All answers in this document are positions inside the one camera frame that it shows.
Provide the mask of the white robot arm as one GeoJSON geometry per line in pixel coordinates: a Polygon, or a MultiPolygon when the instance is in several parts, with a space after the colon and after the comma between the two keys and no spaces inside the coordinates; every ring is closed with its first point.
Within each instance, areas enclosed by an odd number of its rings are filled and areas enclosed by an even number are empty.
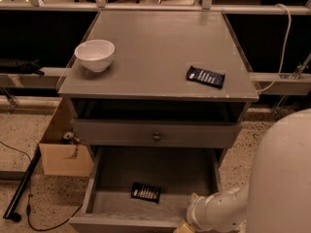
{"type": "Polygon", "coordinates": [[[247,185],[194,194],[173,233],[230,233],[241,222],[245,233],[311,233],[311,109],[266,131],[247,185]]]}

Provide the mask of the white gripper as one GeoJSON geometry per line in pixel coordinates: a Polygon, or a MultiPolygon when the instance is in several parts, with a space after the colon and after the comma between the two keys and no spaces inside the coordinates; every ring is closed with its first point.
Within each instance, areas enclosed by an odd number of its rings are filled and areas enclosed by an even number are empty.
{"type": "Polygon", "coordinates": [[[186,215],[187,222],[182,222],[173,233],[195,233],[216,230],[218,225],[216,195],[208,197],[191,195],[186,215]]]}

